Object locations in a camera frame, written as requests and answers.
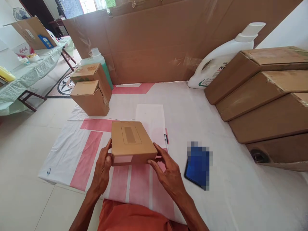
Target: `fan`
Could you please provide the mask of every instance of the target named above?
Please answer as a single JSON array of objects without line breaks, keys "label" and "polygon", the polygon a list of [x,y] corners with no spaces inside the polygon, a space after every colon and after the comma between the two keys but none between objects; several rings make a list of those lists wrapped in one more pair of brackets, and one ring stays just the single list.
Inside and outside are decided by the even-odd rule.
[{"label": "fan", "polygon": [[21,21],[24,19],[31,18],[31,16],[28,14],[28,12],[25,9],[19,8],[19,7],[13,9],[13,15],[16,21]]}]

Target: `green tablecloth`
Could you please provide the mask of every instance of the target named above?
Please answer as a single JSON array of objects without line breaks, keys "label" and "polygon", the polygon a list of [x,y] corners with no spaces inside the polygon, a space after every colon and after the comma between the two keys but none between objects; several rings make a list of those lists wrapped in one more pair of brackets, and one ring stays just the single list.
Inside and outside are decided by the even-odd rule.
[{"label": "green tablecloth", "polygon": [[28,66],[20,65],[12,70],[16,79],[0,88],[0,116],[22,112],[28,108],[18,97],[38,80],[45,77],[57,65],[62,48],[72,43],[70,37],[60,40],[60,45],[52,49],[37,50],[40,60]]}]

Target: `pen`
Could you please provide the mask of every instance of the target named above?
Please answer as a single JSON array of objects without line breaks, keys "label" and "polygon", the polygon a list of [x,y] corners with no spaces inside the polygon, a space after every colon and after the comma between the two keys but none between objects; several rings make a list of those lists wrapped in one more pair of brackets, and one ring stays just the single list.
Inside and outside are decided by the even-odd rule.
[{"label": "pen", "polygon": [[168,154],[170,155],[169,147],[168,147],[168,137],[167,137],[166,134],[164,134],[164,138],[165,138],[165,143],[166,143],[166,147],[167,147],[167,152],[168,152]]}]

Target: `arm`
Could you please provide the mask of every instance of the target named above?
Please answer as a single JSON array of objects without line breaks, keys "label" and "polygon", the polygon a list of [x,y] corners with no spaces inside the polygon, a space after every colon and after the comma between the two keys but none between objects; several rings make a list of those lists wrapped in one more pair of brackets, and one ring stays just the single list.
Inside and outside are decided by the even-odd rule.
[{"label": "arm", "polygon": [[[148,160],[148,163],[153,167],[159,181],[179,207],[189,229],[191,231],[209,231],[197,211],[193,199],[185,190],[179,166],[165,150],[155,143],[154,145],[158,151],[158,156],[161,157],[156,158],[155,160]],[[165,164],[165,172],[163,172],[157,164],[158,161]]]},{"label": "arm", "polygon": [[109,182],[111,158],[108,156],[108,150],[110,148],[111,139],[107,146],[100,151],[91,186],[69,231],[84,231],[89,227],[95,204],[106,190]]}]

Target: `yellow object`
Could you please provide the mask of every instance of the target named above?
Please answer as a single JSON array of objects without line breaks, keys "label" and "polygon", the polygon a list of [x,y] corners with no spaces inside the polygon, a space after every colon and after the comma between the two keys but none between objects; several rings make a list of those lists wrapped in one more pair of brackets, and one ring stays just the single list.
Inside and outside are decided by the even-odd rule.
[{"label": "yellow object", "polygon": [[16,79],[14,75],[12,75],[8,70],[6,70],[4,67],[1,66],[0,66],[0,77],[5,81],[13,81]]}]

